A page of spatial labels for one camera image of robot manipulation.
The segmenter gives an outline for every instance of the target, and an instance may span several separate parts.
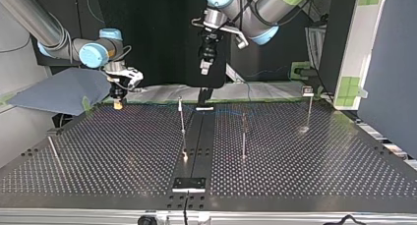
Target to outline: metal rod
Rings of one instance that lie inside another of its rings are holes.
[[[180,112],[180,117],[181,117],[181,133],[183,137],[183,151],[185,152],[185,149],[187,148],[187,144],[186,144],[186,138],[185,138],[184,113],[183,113],[183,108],[182,108],[181,96],[178,98],[178,111]]]
[[[242,139],[242,157],[243,159],[246,158],[246,133],[243,132],[243,139]]]
[[[248,120],[246,119],[246,114],[242,116],[242,125],[243,125],[243,135],[242,135],[242,158],[246,158],[246,133],[248,133]]]
[[[310,116],[312,114],[313,96],[310,97],[309,116],[307,117],[307,128],[310,129]]]
[[[37,0],[0,0],[12,16],[45,46],[56,46],[63,36],[56,20]]]
[[[58,155],[58,152],[56,151],[55,144],[53,143],[53,139],[52,139],[52,137],[48,137],[48,140],[49,140],[49,145],[50,145],[50,146],[51,146],[51,148],[52,148],[53,155],[54,155],[56,158],[59,158],[59,155]]]

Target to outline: vertical metal post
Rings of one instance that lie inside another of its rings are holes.
[[[181,117],[181,133],[182,133],[182,137],[183,137],[183,152],[186,151],[187,149],[187,143],[186,143],[186,138],[185,138],[185,124],[184,124],[184,113],[183,113],[183,108],[182,108],[182,97],[180,96],[178,98],[178,111],[180,112],[180,117]]]
[[[248,133],[248,120],[246,114],[242,116],[243,135],[242,135],[242,158],[246,159],[246,133]]]
[[[59,155],[58,155],[58,152],[56,151],[55,144],[54,144],[54,142],[53,142],[52,137],[51,137],[51,136],[48,136],[48,140],[49,140],[49,145],[50,145],[50,146],[51,146],[51,148],[52,148],[53,155],[54,155],[56,158],[59,158]]]

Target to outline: black curtain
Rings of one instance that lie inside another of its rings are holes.
[[[219,44],[218,59],[208,76],[201,75],[200,28],[191,25],[202,15],[206,0],[98,0],[108,28],[119,28],[133,46],[126,61],[144,73],[141,85],[187,84],[222,87],[230,53],[228,35]]]

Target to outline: white wall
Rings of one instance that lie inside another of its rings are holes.
[[[47,78],[36,65],[31,42],[23,49],[1,53],[24,45],[29,33],[0,5],[0,99]],[[0,167],[27,148],[42,141],[52,128],[52,113],[0,105]]]

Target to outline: gray panel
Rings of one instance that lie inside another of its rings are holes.
[[[387,0],[365,83],[359,117],[417,157],[415,68],[417,19],[414,0]]]
[[[71,68],[18,93],[9,104],[79,116],[83,99],[93,106],[108,95],[110,83],[99,71]]]

